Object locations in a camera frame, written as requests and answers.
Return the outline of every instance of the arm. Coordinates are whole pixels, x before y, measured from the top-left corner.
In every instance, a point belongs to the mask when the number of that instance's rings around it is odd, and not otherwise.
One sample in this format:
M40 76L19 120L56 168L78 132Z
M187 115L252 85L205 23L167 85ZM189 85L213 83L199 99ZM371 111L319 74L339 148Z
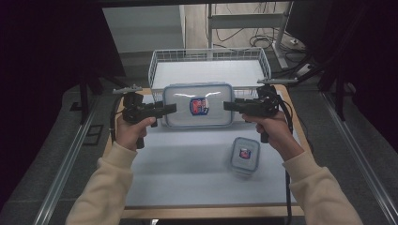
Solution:
M257 123L257 132L268 133L269 144L280 153L292 178L290 189L304 211L307 224L362 224L330 171L319 167L293 138L283 112L272 118L245 114L242 117Z
M116 142L108 156L98 161L82 195L69 212L66 224L118 224L132 182L131 163L137 155L136 142L146 135L145 128L155 122L147 118L130 126L117 119Z

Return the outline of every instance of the container lid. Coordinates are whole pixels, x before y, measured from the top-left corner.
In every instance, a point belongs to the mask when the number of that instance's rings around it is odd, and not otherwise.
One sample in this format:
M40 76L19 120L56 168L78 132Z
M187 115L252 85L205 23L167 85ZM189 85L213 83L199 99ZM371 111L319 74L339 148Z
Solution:
M171 128L226 127L234 114L223 109L223 102L234 100L225 82L172 84L163 90L163 103L175 103L176 112L165 115L165 123Z
M256 140L236 138L234 141L231 167L243 174L252 174L257 170L260 157L260 143Z

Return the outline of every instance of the aluminum rail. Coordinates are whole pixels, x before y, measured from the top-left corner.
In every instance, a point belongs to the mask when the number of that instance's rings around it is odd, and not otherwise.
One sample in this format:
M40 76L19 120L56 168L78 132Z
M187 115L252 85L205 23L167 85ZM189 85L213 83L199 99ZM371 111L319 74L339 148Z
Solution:
M87 133L91 121L93 120L99 98L94 97L90 105L90 114L85 120L84 124L80 125L79 130L76 133L75 138L73 139L72 144L64 157L64 160L59 167L58 173L56 174L55 179L53 180L52 185L50 186L49 192L47 196L44 198L43 203L38 210L38 214L36 215L34 225L46 225L49 223L51 216L53 215L56 204L58 203L59 197L61 196L62 190L64 189L65 184L67 183L70 171L73 167L75 159L80 152L80 148L82 146L85 134Z
M372 169L371 165L366 159L366 156L360 149L360 146L352 135L349 127L345 122L342 122L340 120L339 115L334 111L333 100L330 98L329 95L326 95L325 93L322 93L321 95L325 100L333 121L341 132L344 141L347 144L352 157L357 162L357 165L360 168L360 171L362 172L362 175L365 178L366 182L368 183L369 188L374 193L381 210L386 216L386 219L388 220L390 225L398 224L398 211L394 204L394 201L392 200L388 191L384 188L384 185L377 178L375 171Z

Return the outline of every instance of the handheld controller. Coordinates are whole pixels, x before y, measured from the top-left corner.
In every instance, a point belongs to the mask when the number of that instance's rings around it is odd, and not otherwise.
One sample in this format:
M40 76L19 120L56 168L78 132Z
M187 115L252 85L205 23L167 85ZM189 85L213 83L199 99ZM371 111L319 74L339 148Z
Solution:
M274 86L268 83L257 87L257 96L255 99L236 98L234 102L223 103L223 108L227 111L239 112L250 116L272 117L281 106L287 120L290 131L293 131L293 122L290 112L287 110L282 98L277 94ZM261 134L261 143L268 143L268 134Z
M155 117L162 118L166 114L176 112L176 104L164 105L163 103L143 103L144 96L135 92L129 92L124 95L123 106L125 107L122 116L123 119L131 124L138 124L140 121L148 118ZM158 126L158 121L151 125L152 128ZM137 149L144 148L144 139L137 140Z

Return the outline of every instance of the black cable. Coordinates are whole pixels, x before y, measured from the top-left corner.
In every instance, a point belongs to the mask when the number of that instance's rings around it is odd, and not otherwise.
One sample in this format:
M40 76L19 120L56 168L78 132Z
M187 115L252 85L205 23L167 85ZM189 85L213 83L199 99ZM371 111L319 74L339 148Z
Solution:
M207 34L207 4L205 4L205 32L206 32L206 38L208 40L208 34Z
M266 41L266 42L268 42L267 47L264 47L263 49L267 49L267 48L269 48L270 46L272 46L272 42L269 40L269 37L268 37L268 36L258 35L258 36L253 36L253 37L251 37L251 38L249 39L249 43L250 43L251 47L257 47L256 43L257 43L258 41Z
M119 104L120 104L120 100L121 100L121 98L123 97L124 95L120 95L120 96L118 96L116 99L115 99L115 102L114 102L114 106L112 107L112 110L111 110L111 115L110 115L110 123L109 123L109 131L111 132L111 140L112 140L112 143L114 142L114 141L116 141L116 125L115 125L115 118L116 118L116 115L118 114L118 113L122 113L122 112L117 112L117 109L119 108Z
M259 10L260 10L260 8L261 8L261 4L262 4L262 3L258 3L258 6L257 6L257 7L254 9L254 12L255 12L257 9L259 9Z
M217 14L217 4L215 4L214 6L214 14ZM235 34L233 34L232 36L226 38L226 39L221 39L219 36L219 30L216 29L216 34L217 34L217 38L219 39L219 41L221 42L225 42L226 40L229 40L230 38L232 38L233 36L237 35L240 31L244 30L245 28L241 28L238 31L235 32Z
M289 37L291 37L291 38L293 38L293 36L290 35L287 31L284 31L283 34L284 34L284 35L287 35L287 36L289 36Z
M287 55L292 54L292 53L296 53L296 54L300 54L300 53L305 53L305 52L285 52L284 53L284 58L286 58L287 60L289 60L292 63L299 63L301 62L301 60L297 61L297 60L293 60L291 58L289 58Z
M289 107L290 116L291 116L292 119L293 119L293 108L292 108L292 106L291 106L289 103L287 103L286 101L283 101L283 103L286 104L286 105Z
M300 68L301 66L305 65L310 59L311 59L311 55L308 53L304 56L304 58L294 67L291 67L289 69L283 70L283 71L273 71L271 72L273 75L275 75L273 78L280 78L283 77L285 75L291 76L294 72L296 72L298 70L298 68Z
M228 4L226 4L226 9L228 9L229 13L233 14L232 11L231 11L231 9L229 9Z
M311 152L313 153L313 152L314 152L314 146L313 146L313 144L312 144L311 141L310 141L308 128L307 128L307 126L305 125L304 121L301 119L301 117L298 116L298 120L299 120L300 123L305 127L305 139L307 140L308 145L310 145L310 150L311 150Z
M264 4L263 13L265 13L265 12L266 12L267 6L268 6L268 2L266 2L266 3Z
M290 52L290 53L307 53L308 51L306 49L292 49L288 46L285 46L284 44L281 43L280 45L281 50L285 52Z
M292 199L290 196L290 175L287 171L284 171L285 183L286 183L286 208L287 208L287 221L286 225L292 222Z
M213 46L222 47L222 48L225 48L225 49L227 49L227 50L229 50L229 51L231 51L231 52L237 52L237 53L240 53L240 52L246 52L246 51L250 50L250 49L243 49L243 50L233 50L233 49L230 49L230 48L228 48L228 47L226 47L226 46L219 45L219 44L213 44Z

